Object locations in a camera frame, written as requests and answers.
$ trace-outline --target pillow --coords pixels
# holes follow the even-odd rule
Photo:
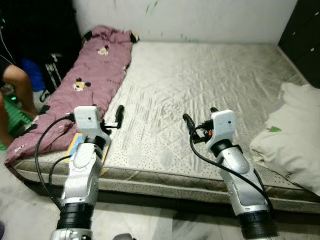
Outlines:
[[[250,144],[253,158],[320,196],[320,89],[283,83],[279,101]]]

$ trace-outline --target person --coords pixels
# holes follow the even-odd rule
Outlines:
[[[38,112],[34,104],[34,93],[30,78],[21,68],[0,56],[0,88],[4,84],[13,86],[14,93],[22,104],[21,111],[34,119]],[[14,140],[8,132],[8,125],[9,115],[5,108],[5,98],[0,91],[0,142],[5,147],[9,147]]]

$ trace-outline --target mattress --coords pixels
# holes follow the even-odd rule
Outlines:
[[[210,108],[232,109],[244,155],[252,159],[251,140],[261,131],[274,108],[281,83],[305,80],[274,45],[139,42],[132,62],[105,115],[114,120],[125,106],[122,128],[113,130],[99,188],[209,203],[229,203],[219,169],[191,151],[183,121],[188,113],[200,124]],[[197,149],[213,159],[204,144]],[[45,179],[50,166],[65,152],[42,155]],[[26,179],[39,181],[34,159],[16,161],[14,168]],[[274,208],[320,213],[320,197],[256,166]],[[63,185],[68,166],[57,165],[53,183]]]

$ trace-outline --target floor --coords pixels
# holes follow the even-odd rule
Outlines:
[[[5,153],[0,151],[0,162]],[[5,232],[2,240],[50,239],[59,211],[48,197],[35,194],[0,167],[0,220]],[[236,219],[98,202],[93,214],[95,240],[112,240],[131,233],[137,240],[242,240]],[[287,240],[319,240],[318,225],[278,224]]]

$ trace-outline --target black cabinet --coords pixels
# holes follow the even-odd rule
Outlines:
[[[298,0],[279,46],[304,77],[320,88],[320,0]]]

